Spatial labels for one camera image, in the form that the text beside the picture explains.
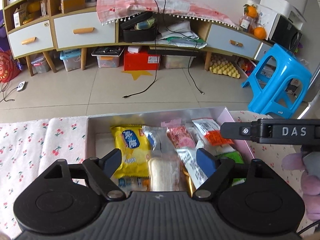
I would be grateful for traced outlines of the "gold snack pack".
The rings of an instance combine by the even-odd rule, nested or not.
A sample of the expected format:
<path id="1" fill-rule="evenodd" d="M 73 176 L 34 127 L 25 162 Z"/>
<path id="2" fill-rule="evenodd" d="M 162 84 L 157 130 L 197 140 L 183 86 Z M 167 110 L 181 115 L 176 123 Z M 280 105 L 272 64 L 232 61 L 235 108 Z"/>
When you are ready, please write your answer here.
<path id="1" fill-rule="evenodd" d="M 182 191 L 186 191 L 190 197 L 192 197 L 193 193 L 196 191 L 191 176 L 185 169 L 181 171 L 180 186 Z"/>

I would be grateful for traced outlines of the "long silver white snack pack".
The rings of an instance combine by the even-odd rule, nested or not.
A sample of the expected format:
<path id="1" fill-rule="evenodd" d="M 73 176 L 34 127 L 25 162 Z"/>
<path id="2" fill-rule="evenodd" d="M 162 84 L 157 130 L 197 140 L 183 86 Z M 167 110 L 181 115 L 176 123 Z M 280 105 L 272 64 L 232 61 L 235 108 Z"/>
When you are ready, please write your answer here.
<path id="1" fill-rule="evenodd" d="M 208 177 L 204 174 L 196 161 L 196 149 L 180 148 L 177 149 L 176 152 L 189 173 L 195 189 L 198 189 L 208 179 Z"/>

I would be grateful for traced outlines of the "orange white snack pack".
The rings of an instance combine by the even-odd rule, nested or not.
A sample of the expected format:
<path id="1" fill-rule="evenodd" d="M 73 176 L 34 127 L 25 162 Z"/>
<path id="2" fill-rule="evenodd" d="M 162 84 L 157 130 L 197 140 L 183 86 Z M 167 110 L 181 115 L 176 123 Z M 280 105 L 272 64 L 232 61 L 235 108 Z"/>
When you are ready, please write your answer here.
<path id="1" fill-rule="evenodd" d="M 212 146 L 232 145 L 231 139 L 224 138 L 220 133 L 220 126 L 211 118 L 193 119 L 192 123 L 199 130 L 204 139 Z"/>

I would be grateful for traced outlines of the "pink nougat bar pack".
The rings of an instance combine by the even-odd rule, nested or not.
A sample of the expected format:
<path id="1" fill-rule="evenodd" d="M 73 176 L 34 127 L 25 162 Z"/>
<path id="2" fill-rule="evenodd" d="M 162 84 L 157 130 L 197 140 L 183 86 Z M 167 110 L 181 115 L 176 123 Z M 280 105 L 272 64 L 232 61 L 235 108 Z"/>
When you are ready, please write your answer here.
<path id="1" fill-rule="evenodd" d="M 181 118 L 163 121 L 161 127 L 166 129 L 167 137 L 176 149 L 195 148 L 195 141 Z"/>

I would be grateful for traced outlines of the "white rice cake pack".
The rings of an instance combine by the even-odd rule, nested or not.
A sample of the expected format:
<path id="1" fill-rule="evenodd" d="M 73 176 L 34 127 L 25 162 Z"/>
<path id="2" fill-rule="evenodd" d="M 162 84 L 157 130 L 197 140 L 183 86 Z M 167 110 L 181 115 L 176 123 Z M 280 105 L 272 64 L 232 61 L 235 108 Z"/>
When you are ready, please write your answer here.
<path id="1" fill-rule="evenodd" d="M 180 161 L 178 157 L 165 155 L 148 162 L 150 191 L 172 192 L 180 190 Z"/>

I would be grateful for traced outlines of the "blue white milk candy pack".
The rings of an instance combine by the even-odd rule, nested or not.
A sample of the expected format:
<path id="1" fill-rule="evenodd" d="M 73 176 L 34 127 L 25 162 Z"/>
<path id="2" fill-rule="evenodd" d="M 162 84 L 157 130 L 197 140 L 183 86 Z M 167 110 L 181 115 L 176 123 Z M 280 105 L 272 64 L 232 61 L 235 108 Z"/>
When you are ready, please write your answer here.
<path id="1" fill-rule="evenodd" d="M 142 177 L 119 178 L 118 187 L 127 194 L 129 194 L 131 191 L 148 191 L 149 179 Z"/>

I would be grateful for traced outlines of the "cream white snack pack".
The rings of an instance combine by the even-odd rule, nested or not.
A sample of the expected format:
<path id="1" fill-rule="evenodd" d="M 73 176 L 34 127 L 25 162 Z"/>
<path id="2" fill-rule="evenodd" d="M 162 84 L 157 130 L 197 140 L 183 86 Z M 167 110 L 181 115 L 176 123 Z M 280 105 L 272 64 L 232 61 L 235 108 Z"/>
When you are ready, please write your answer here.
<path id="1" fill-rule="evenodd" d="M 212 146 L 212 145 L 208 145 L 208 144 L 204 143 L 202 140 L 199 140 L 196 143 L 196 148 L 197 149 L 203 148 L 213 156 L 218 156 L 218 155 L 225 154 L 225 153 L 235 152 L 235 149 L 232 146 L 230 146 L 229 144 L 224 144 L 221 146 Z"/>

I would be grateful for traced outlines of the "yellow snack pack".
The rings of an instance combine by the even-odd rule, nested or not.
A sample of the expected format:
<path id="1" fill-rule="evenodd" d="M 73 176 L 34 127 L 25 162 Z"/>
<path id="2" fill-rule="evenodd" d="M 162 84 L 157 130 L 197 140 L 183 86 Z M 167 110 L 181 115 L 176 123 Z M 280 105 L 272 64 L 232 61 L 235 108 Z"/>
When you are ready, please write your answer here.
<path id="1" fill-rule="evenodd" d="M 111 133 L 115 148 L 121 151 L 121 164 L 113 176 L 117 179 L 123 177 L 147 178 L 151 146 L 143 132 L 143 126 L 113 126 Z"/>

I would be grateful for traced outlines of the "blue plastic stool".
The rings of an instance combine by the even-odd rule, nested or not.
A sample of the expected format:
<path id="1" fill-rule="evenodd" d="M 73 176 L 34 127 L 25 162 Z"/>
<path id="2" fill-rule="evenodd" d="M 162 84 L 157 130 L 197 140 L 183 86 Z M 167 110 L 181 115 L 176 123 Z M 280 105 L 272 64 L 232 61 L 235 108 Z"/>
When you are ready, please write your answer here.
<path id="1" fill-rule="evenodd" d="M 276 69 L 270 78 L 261 71 L 269 59 L 276 60 Z M 303 66 L 287 49 L 275 44 L 270 48 L 250 76 L 242 83 L 242 87 L 251 87 L 253 99 L 248 104 L 248 110 L 259 114 L 275 114 L 289 119 L 302 103 L 307 94 L 312 78 L 310 71 Z M 302 88 L 296 100 L 292 102 L 287 96 L 286 89 L 295 79 L 300 81 Z"/>

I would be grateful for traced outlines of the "cherry print tablecloth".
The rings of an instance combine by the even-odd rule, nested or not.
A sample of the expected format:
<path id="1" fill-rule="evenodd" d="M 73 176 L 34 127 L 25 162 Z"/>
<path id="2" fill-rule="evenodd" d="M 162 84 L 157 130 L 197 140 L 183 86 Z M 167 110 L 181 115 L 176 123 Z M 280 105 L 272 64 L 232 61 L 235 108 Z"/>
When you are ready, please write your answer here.
<path id="1" fill-rule="evenodd" d="M 235 122 L 250 122 L 270 115 L 231 111 Z M 60 117 L 1 124 L 1 232 L 10 238 L 21 233 L 13 206 L 18 195 L 56 159 L 81 164 L 87 155 L 87 116 Z M 292 145 L 249 142 L 254 157 L 272 167 L 300 196 L 302 170 L 284 170 L 281 161 L 296 150 Z"/>

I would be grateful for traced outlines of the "blue lid storage bin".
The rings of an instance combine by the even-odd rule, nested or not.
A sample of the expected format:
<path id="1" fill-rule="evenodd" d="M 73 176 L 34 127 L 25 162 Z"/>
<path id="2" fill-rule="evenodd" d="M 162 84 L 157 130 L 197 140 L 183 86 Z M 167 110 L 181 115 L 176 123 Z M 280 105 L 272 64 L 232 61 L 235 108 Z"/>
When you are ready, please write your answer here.
<path id="1" fill-rule="evenodd" d="M 60 60 L 63 61 L 67 72 L 81 68 L 81 50 L 69 49 L 60 52 Z"/>

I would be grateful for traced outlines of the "red shoe box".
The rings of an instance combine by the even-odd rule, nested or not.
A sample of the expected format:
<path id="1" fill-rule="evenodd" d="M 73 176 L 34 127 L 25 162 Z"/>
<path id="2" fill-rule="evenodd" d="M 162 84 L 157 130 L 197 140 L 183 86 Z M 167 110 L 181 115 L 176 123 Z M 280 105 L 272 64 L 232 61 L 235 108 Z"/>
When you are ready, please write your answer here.
<path id="1" fill-rule="evenodd" d="M 158 70 L 160 58 L 159 55 L 149 54 L 148 49 L 144 47 L 138 53 L 130 53 L 125 48 L 124 70 Z"/>

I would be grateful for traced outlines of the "black storage case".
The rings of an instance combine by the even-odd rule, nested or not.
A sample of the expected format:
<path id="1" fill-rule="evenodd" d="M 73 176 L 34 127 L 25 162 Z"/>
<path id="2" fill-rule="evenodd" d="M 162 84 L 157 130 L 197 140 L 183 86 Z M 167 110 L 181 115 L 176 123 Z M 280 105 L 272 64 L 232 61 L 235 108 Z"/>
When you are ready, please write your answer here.
<path id="1" fill-rule="evenodd" d="M 123 19 L 120 24 L 124 42 L 154 41 L 157 37 L 157 24 L 153 12 L 145 11 Z"/>

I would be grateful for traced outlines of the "wooden tv cabinet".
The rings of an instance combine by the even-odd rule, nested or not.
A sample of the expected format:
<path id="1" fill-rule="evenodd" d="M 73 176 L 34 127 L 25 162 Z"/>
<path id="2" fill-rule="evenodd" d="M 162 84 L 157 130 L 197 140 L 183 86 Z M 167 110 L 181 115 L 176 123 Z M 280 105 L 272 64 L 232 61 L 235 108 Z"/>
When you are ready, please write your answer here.
<path id="1" fill-rule="evenodd" d="M 187 13 L 177 0 L 16 0 L 3 2 L 5 30 L 15 59 L 40 53 L 80 50 L 80 68 L 86 67 L 88 48 L 141 44 L 216 51 L 258 60 L 271 44 L 231 24 L 220 12 Z"/>

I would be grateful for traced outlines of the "pink cherry cloth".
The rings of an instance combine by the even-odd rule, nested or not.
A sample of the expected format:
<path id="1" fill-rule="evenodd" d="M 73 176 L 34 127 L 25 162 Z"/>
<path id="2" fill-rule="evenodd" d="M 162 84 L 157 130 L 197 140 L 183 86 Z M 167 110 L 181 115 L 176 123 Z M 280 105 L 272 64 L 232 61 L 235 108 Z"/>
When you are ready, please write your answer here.
<path id="1" fill-rule="evenodd" d="M 147 11 L 239 29 L 227 15 L 204 4 L 184 0 L 97 0 L 96 6 L 101 24 L 122 21 Z"/>

